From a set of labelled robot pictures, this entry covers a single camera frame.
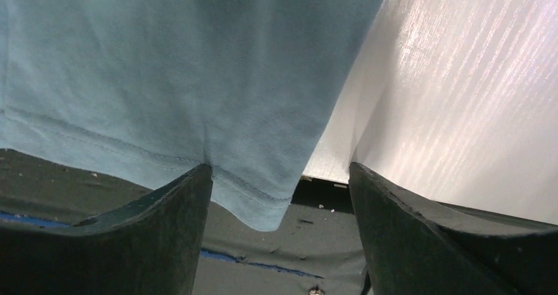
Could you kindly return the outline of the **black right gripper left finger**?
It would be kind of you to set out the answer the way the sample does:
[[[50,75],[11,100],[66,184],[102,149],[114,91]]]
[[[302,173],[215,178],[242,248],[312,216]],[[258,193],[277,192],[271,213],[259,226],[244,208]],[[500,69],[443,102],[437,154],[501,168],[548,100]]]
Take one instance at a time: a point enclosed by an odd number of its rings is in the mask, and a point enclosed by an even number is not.
[[[212,186],[201,164],[69,227],[1,221],[1,293],[190,294]]]

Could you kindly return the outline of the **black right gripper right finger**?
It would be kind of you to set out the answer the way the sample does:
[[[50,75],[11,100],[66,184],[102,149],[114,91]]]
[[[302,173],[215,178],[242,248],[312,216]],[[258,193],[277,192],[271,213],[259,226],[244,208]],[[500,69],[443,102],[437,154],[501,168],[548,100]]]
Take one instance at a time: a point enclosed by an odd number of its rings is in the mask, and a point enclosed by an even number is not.
[[[429,200],[352,163],[375,294],[556,294],[557,226]]]

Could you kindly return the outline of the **grey-blue t-shirt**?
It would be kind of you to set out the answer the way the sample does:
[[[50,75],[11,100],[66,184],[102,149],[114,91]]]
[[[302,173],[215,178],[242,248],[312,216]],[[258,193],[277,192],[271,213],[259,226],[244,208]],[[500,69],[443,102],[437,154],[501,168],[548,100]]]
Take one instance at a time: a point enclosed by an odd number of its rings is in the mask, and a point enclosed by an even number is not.
[[[276,230],[383,0],[1,0],[1,146]]]

